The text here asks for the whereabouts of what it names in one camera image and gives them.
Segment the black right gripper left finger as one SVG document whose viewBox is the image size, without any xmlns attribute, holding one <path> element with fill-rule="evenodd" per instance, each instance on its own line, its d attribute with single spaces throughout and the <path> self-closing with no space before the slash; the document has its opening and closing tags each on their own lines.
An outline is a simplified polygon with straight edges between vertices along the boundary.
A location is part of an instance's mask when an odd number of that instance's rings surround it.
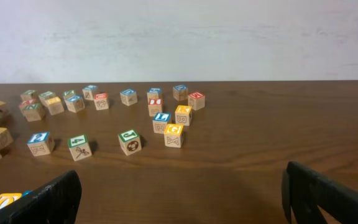
<svg viewBox="0 0 358 224">
<path fill-rule="evenodd" d="M 0 224 L 72 224 L 76 221 L 81 194 L 78 174 L 67 171 L 0 209 Z"/>
</svg>

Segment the blue T block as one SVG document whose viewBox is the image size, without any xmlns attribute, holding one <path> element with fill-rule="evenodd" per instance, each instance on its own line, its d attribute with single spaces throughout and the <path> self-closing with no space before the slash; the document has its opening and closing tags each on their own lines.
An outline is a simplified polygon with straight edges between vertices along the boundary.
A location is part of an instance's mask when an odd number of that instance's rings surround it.
<svg viewBox="0 0 358 224">
<path fill-rule="evenodd" d="M 26 190 L 23 194 L 22 194 L 22 197 L 26 196 L 27 194 L 31 193 L 32 191 L 31 190 Z"/>
</svg>

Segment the green 4 block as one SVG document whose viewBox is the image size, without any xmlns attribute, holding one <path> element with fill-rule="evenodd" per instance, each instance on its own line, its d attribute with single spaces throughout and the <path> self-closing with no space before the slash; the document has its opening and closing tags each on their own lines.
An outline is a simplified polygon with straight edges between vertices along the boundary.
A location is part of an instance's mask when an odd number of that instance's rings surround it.
<svg viewBox="0 0 358 224">
<path fill-rule="evenodd" d="M 68 148 L 74 161 L 92 156 L 89 141 L 85 134 L 70 138 L 68 140 Z"/>
</svg>

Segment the green J block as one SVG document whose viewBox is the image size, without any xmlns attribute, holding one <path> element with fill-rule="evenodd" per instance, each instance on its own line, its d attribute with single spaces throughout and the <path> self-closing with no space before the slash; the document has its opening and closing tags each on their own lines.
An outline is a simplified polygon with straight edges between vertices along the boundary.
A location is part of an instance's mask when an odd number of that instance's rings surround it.
<svg viewBox="0 0 358 224">
<path fill-rule="evenodd" d="M 134 129 L 119 133 L 119 144 L 124 154 L 129 156 L 142 150 L 140 135 Z"/>
</svg>

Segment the green N block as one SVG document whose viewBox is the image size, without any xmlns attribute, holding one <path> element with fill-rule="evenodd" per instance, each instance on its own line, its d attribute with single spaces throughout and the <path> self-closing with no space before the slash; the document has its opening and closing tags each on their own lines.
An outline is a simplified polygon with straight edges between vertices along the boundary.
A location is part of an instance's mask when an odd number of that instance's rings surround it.
<svg viewBox="0 0 358 224">
<path fill-rule="evenodd" d="M 23 109 L 23 114 L 28 122 L 39 121 L 45 117 L 45 111 L 41 103 L 27 105 Z"/>
</svg>

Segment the blue P block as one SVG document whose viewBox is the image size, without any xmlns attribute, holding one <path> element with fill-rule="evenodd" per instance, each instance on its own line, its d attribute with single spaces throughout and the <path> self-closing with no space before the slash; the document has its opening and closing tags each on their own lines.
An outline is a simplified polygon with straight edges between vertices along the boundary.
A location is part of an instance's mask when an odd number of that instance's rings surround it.
<svg viewBox="0 0 358 224">
<path fill-rule="evenodd" d="M 68 111 L 77 113 L 83 109 L 85 109 L 85 102 L 83 97 L 80 95 L 74 95 L 65 100 Z"/>
</svg>

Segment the green T block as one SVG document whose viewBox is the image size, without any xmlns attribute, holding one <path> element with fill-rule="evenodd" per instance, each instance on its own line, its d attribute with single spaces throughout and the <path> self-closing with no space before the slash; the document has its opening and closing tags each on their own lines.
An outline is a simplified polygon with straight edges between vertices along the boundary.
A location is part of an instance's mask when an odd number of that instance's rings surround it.
<svg viewBox="0 0 358 224">
<path fill-rule="evenodd" d="M 36 100 L 38 98 L 38 91 L 37 90 L 27 90 L 23 93 L 21 93 L 21 100 L 27 101 L 27 100 Z"/>
</svg>

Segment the red U block far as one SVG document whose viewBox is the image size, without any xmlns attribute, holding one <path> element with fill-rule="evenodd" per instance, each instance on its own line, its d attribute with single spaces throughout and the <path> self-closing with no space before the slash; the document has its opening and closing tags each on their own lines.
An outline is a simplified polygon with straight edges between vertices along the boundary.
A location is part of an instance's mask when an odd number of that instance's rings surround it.
<svg viewBox="0 0 358 224">
<path fill-rule="evenodd" d="M 107 93 L 99 93 L 94 96 L 94 104 L 97 110 L 106 110 L 109 108 L 109 98 Z"/>
</svg>

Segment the blue L block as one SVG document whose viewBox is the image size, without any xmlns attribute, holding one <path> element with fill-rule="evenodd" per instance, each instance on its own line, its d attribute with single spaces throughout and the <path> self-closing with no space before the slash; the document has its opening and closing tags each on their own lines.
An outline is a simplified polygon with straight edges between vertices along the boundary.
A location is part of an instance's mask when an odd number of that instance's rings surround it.
<svg viewBox="0 0 358 224">
<path fill-rule="evenodd" d="M 157 113 L 152 122 L 154 133 L 163 134 L 167 124 L 172 122 L 172 117 L 170 113 Z"/>
</svg>

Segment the yellow G block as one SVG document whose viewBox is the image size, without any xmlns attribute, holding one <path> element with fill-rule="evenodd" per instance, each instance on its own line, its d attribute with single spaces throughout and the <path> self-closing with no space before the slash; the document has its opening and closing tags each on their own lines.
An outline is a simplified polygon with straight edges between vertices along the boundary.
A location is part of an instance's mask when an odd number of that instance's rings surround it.
<svg viewBox="0 0 358 224">
<path fill-rule="evenodd" d="M 184 140 L 183 129 L 184 125 L 182 124 L 167 124 L 164 131 L 165 145 L 181 148 Z"/>
</svg>

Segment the red I block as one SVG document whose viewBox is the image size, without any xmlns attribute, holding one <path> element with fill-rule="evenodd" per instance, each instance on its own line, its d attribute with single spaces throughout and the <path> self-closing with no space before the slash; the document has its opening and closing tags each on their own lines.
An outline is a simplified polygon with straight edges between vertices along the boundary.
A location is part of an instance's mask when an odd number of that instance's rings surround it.
<svg viewBox="0 0 358 224">
<path fill-rule="evenodd" d="M 157 113 L 163 112 L 163 100 L 161 98 L 150 99 L 148 102 L 149 116 L 154 117 Z"/>
</svg>

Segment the red M block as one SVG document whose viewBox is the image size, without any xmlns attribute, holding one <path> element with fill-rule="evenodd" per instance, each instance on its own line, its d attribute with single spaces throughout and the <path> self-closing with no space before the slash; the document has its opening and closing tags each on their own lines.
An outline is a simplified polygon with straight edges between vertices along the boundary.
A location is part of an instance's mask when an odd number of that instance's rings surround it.
<svg viewBox="0 0 358 224">
<path fill-rule="evenodd" d="M 200 92 L 190 93 L 188 95 L 188 105 L 195 111 L 202 109 L 205 107 L 205 99 L 205 95 Z"/>
</svg>

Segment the yellow K block right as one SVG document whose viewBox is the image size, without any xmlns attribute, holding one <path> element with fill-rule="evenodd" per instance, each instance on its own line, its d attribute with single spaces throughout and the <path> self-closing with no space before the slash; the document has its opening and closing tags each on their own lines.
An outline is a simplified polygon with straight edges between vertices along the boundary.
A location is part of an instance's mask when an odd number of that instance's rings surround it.
<svg viewBox="0 0 358 224">
<path fill-rule="evenodd" d="M 186 105 L 178 105 L 175 110 L 176 124 L 189 126 L 192 120 L 192 107 Z"/>
</svg>

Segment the blue S block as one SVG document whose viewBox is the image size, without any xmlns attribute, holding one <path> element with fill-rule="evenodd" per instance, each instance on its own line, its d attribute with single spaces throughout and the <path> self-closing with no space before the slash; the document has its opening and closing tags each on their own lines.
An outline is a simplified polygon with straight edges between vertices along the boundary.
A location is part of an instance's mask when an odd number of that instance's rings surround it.
<svg viewBox="0 0 358 224">
<path fill-rule="evenodd" d="M 161 88 L 150 88 L 147 91 L 147 99 L 159 99 L 162 98 L 162 89 Z"/>
</svg>

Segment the blue Q block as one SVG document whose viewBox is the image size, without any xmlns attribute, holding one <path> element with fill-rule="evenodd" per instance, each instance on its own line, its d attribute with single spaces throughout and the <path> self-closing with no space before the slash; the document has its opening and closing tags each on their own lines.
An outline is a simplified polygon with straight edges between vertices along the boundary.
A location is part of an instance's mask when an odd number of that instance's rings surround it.
<svg viewBox="0 0 358 224">
<path fill-rule="evenodd" d="M 188 87 L 184 84 L 173 87 L 173 97 L 177 101 L 183 101 L 188 98 Z"/>
</svg>

